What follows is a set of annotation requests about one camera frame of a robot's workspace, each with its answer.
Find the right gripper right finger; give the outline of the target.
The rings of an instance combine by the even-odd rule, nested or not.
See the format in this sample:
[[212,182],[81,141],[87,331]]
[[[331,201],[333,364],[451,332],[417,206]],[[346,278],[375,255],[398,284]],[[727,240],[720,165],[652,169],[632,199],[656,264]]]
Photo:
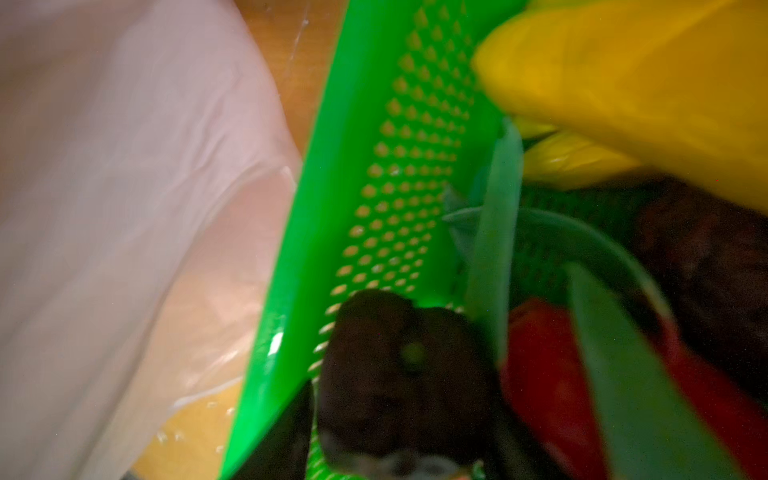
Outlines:
[[568,476],[535,440],[526,425],[503,401],[492,407],[489,446],[485,453],[487,479],[566,480]]

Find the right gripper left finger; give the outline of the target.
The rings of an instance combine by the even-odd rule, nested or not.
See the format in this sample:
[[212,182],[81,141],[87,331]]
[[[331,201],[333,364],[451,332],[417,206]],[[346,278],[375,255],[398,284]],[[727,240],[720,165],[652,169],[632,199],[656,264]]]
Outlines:
[[304,480],[314,409],[314,389],[312,382],[307,380],[230,478]]

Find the dark round fake mangosteen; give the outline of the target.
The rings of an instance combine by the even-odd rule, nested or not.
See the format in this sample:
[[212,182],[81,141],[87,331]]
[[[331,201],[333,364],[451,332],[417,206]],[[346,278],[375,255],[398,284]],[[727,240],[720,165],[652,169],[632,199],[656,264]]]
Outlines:
[[451,479],[485,456],[497,393],[463,315],[361,290],[337,311],[321,364],[318,441],[339,473]]

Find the pink printed plastic bag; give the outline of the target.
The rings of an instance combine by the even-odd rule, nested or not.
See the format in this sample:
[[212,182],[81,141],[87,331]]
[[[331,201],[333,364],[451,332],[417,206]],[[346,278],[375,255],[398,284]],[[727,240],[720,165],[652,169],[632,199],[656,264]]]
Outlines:
[[2,3],[3,478],[121,478],[240,377],[300,167],[234,2]]

